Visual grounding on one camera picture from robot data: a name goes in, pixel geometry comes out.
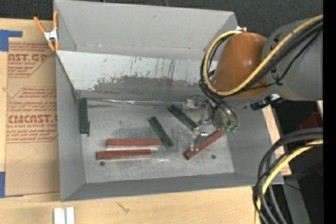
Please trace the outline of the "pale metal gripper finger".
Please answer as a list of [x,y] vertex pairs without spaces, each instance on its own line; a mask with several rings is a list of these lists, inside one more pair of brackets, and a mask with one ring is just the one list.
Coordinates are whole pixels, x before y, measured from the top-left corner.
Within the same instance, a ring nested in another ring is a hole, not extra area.
[[201,126],[198,128],[198,131],[199,133],[196,137],[196,144],[200,145],[209,137],[209,133],[207,132],[205,127]]
[[192,133],[192,140],[191,140],[191,145],[190,145],[190,150],[191,151],[198,151],[198,138],[200,135],[200,130],[199,128],[195,128]]

